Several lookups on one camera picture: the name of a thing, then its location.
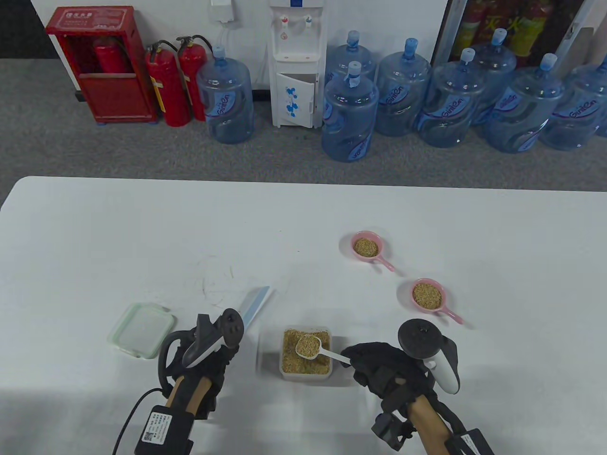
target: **blue flower decal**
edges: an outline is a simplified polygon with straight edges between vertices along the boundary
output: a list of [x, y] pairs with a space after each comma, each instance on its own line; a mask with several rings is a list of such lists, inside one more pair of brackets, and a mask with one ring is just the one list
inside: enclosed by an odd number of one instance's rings
[[287, 112], [291, 115], [291, 117], [295, 117], [295, 111], [299, 109], [297, 103], [295, 103], [295, 99], [297, 99], [297, 93], [295, 92], [295, 87], [285, 87], [287, 91], [287, 95], [289, 96], [289, 103], [287, 104]]

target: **gray carpet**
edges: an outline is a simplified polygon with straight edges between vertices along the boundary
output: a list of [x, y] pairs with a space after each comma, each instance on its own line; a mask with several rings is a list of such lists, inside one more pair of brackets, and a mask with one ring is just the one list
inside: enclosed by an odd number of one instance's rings
[[607, 190], [607, 140], [574, 153], [539, 145], [505, 155], [475, 132], [452, 150], [416, 135], [375, 135], [367, 158], [331, 161], [320, 131], [272, 126], [269, 103], [256, 103], [256, 132], [226, 146], [206, 125], [97, 126], [58, 60], [0, 60], [0, 203], [26, 175], [240, 180], [399, 186]]

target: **water dispenser cabinet door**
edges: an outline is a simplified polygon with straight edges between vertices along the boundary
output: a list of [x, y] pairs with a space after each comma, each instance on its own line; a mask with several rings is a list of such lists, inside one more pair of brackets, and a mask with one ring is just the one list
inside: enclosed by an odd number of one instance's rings
[[287, 124], [312, 127], [316, 75], [276, 75], [280, 117]]

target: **white scoop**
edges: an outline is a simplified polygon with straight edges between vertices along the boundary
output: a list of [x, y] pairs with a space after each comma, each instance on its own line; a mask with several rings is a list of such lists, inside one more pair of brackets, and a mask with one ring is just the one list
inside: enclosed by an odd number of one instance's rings
[[[311, 357], [306, 357], [306, 356], [303, 356], [302, 354], [299, 353], [299, 349], [298, 348], [301, 347], [302, 341], [304, 341], [306, 339], [309, 340], [310, 337], [311, 338], [315, 338], [318, 341], [319, 348], [318, 348], [318, 352], [315, 353], [315, 355], [313, 355]], [[297, 342], [297, 345], [295, 346], [295, 353], [299, 357], [301, 357], [303, 359], [306, 359], [306, 360], [314, 360], [316, 357], [318, 357], [319, 354], [322, 354], [323, 356], [331, 357], [332, 359], [335, 359], [335, 360], [338, 360], [340, 362], [344, 362], [344, 363], [347, 363], [348, 365], [350, 365], [350, 359], [348, 359], [348, 357], [340, 356], [339, 354], [336, 354], [335, 352], [331, 352], [331, 351], [327, 351], [326, 349], [323, 349], [323, 347], [322, 347], [322, 341], [316, 335], [307, 334], [307, 335], [304, 335], [303, 337], [301, 337], [299, 339], [299, 341]]]

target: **white measuring spoon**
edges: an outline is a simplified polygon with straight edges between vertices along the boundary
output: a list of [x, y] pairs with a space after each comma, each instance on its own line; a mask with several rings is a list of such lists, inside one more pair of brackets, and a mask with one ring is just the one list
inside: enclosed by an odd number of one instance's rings
[[[299, 346], [299, 343], [301, 343], [307, 337], [314, 337], [314, 338], [316, 338], [318, 340], [318, 344], [320, 345], [320, 348], [318, 348], [318, 352], [315, 355], [313, 355], [312, 357], [303, 356], [302, 354], [299, 354], [299, 352], [297, 350], [297, 347]], [[322, 354], [323, 356], [331, 357], [332, 359], [335, 359], [335, 360], [338, 360], [340, 362], [344, 362], [344, 363], [347, 363], [348, 365], [351, 365], [350, 359], [348, 359], [348, 357], [340, 356], [339, 354], [336, 354], [335, 352], [327, 351], [326, 349], [324, 349], [322, 347], [322, 341], [320, 340], [320, 338], [317, 337], [316, 335], [312, 335], [312, 334], [304, 335], [303, 337], [301, 337], [299, 339], [299, 341], [297, 342], [297, 345], [295, 346], [295, 353], [299, 357], [301, 357], [303, 359], [306, 359], [306, 360], [314, 360], [316, 357], [318, 357], [319, 354]]]

